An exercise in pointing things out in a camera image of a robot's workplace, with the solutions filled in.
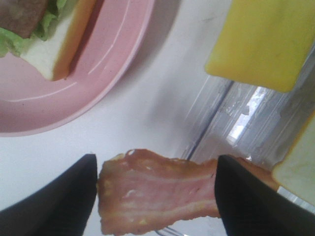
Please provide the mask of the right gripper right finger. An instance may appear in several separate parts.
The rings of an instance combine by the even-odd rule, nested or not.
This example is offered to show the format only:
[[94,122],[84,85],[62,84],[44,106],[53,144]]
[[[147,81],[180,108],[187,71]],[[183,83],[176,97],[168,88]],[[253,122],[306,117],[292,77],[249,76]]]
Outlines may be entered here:
[[271,189],[235,159],[218,158],[215,198],[229,236],[313,236],[315,216]]

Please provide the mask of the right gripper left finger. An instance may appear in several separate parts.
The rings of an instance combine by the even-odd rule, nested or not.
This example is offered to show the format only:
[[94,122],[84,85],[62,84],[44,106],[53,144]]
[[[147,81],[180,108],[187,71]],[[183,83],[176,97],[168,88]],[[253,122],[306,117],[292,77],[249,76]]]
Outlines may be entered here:
[[86,154],[52,182],[0,212],[2,236],[81,236],[96,198],[97,160]]

